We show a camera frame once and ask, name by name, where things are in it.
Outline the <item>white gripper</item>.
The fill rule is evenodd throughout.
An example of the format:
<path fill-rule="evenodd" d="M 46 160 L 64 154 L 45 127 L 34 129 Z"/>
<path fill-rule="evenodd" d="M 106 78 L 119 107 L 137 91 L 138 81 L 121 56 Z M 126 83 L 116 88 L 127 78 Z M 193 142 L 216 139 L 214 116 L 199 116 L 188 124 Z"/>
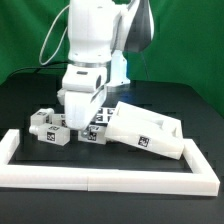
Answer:
<path fill-rule="evenodd" d="M 65 122 L 70 129 L 84 130 L 89 125 L 105 102 L 106 80 L 105 67 L 67 67 L 57 97 L 64 106 Z M 87 128 L 82 135 L 88 136 L 90 132 L 91 128 Z"/>

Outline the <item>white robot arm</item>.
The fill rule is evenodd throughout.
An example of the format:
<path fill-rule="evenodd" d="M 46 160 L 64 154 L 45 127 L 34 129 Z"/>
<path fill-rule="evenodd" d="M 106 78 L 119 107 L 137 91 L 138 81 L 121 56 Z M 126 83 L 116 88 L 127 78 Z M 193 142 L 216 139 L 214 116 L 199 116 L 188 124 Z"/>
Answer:
<path fill-rule="evenodd" d="M 62 79 L 65 122 L 84 130 L 105 102 L 107 64 L 114 51 L 141 52 L 152 41 L 149 0 L 70 0 L 69 64 Z"/>

